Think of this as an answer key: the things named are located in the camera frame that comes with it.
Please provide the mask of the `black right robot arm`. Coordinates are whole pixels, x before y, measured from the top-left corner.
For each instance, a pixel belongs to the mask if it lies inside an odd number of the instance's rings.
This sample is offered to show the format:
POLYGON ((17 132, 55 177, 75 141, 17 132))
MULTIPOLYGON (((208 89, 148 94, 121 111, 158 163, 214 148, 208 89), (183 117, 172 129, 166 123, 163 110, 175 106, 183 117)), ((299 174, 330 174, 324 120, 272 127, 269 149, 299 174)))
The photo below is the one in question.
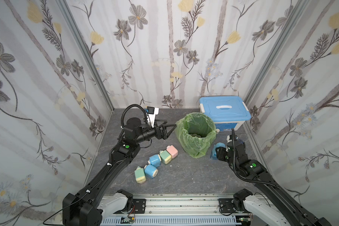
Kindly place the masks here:
POLYGON ((249 212, 258 216, 269 226, 329 226, 324 217, 318 218, 300 203, 296 202, 272 177, 259 161, 249 159, 246 144, 238 139, 235 131, 228 136, 226 147, 216 148, 219 161, 226 162, 236 177, 253 184, 263 193, 274 208, 262 203, 248 189, 242 189, 233 195, 232 201, 221 204, 221 214, 249 212))

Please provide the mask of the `green yellow pencil sharpener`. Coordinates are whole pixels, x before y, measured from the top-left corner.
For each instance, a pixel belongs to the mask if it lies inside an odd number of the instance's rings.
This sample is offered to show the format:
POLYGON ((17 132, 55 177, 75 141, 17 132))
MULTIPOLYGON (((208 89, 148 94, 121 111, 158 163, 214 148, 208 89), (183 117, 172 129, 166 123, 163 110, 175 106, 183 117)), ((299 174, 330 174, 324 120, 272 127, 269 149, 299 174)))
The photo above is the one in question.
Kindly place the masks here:
POLYGON ((168 164, 172 160, 171 154, 169 154, 169 152, 166 150, 161 150, 159 155, 161 157, 162 163, 164 164, 168 164))

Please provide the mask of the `blue sharpener with crank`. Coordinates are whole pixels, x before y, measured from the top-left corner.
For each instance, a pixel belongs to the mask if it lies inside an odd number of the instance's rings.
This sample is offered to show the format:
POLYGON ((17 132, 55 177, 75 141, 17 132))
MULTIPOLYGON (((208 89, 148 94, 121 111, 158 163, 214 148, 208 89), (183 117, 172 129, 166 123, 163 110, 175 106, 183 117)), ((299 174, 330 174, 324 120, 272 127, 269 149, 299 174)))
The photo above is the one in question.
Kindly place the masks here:
POLYGON ((212 160, 217 160, 217 149, 223 147, 226 148, 226 145, 224 143, 217 143, 214 145, 212 152, 211 152, 211 159, 212 160))

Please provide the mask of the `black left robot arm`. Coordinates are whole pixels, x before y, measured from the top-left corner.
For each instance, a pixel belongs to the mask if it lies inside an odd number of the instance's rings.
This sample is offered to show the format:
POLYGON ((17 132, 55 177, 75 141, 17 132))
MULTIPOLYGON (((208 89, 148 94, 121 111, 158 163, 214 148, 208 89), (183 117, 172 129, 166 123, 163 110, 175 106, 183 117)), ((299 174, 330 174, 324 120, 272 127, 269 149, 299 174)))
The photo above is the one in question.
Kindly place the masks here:
POLYGON ((157 108, 144 109, 129 105, 121 115, 121 132, 109 159, 99 173, 75 195, 63 199, 64 226, 99 226, 103 219, 119 211, 132 211, 133 195, 124 190, 104 199, 106 189, 134 160, 141 150, 140 144, 152 138, 166 140, 177 127, 166 120, 157 120, 157 108))

